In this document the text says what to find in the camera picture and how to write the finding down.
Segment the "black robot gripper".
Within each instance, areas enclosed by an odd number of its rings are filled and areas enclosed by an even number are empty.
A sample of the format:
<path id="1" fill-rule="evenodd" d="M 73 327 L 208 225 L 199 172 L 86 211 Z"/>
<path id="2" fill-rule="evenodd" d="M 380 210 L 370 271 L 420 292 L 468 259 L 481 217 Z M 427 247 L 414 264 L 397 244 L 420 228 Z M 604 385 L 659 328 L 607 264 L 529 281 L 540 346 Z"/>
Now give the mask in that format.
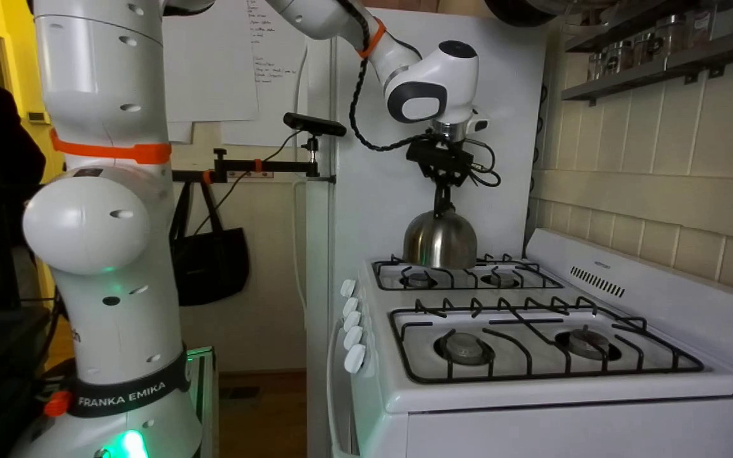
<path id="1" fill-rule="evenodd" d="M 422 135 L 408 147 L 408 159 L 435 184 L 464 184 L 470 173 L 470 155 L 444 135 Z"/>

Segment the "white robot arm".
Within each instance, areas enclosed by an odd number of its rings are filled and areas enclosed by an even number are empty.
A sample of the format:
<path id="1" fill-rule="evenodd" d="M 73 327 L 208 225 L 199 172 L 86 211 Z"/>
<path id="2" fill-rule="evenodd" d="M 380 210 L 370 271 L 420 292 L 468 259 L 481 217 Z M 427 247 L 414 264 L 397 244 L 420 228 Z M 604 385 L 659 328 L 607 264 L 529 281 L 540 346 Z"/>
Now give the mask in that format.
<path id="1" fill-rule="evenodd" d="M 217 0 L 34 0 L 44 104 L 66 173 L 26 206 L 22 235 L 54 272 L 77 378 L 14 458 L 197 458 L 170 259 L 174 173 L 162 21 Z"/>

